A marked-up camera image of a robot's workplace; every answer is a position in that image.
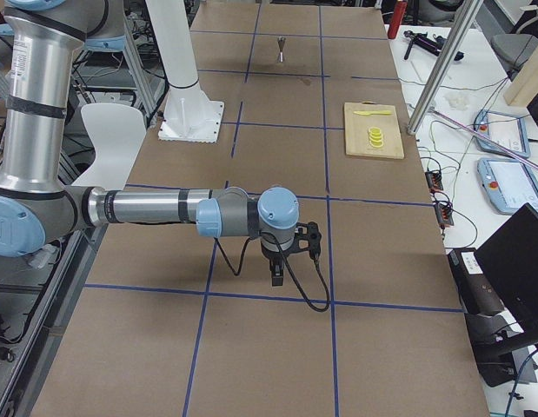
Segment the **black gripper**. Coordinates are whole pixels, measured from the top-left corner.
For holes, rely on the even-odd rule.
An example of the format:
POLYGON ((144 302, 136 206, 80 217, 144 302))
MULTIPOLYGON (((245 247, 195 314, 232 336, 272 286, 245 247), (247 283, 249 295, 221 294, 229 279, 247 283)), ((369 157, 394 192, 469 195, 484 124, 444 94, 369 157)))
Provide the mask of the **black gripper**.
POLYGON ((283 285, 284 259, 295 249, 297 249, 297 244, 293 239, 282 244, 282 254, 275 242, 271 242, 265 238, 261 239, 261 250, 265 258, 269 260, 271 285, 273 287, 281 287, 283 285))

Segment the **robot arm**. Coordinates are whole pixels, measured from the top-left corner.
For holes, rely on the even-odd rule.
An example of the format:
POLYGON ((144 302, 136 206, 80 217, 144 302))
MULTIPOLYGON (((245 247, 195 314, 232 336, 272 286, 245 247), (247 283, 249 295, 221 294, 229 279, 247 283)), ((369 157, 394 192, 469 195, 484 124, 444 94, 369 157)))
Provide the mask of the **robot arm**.
POLYGON ((0 166, 0 255, 36 252, 70 232, 108 223, 191 223, 214 239, 259 240, 274 285, 299 251, 299 204, 274 187, 252 198, 237 187, 132 193, 65 186, 58 178, 70 74, 89 40, 124 39, 120 1, 9 1, 14 32, 0 166))

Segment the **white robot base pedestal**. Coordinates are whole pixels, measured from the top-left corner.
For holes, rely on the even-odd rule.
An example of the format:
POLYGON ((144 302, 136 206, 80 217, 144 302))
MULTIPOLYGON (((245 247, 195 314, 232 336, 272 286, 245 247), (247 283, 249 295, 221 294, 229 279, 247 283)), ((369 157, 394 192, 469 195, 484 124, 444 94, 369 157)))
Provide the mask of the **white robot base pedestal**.
POLYGON ((183 1, 146 3, 169 84, 159 138, 164 141, 217 141, 224 103, 202 90, 183 1))

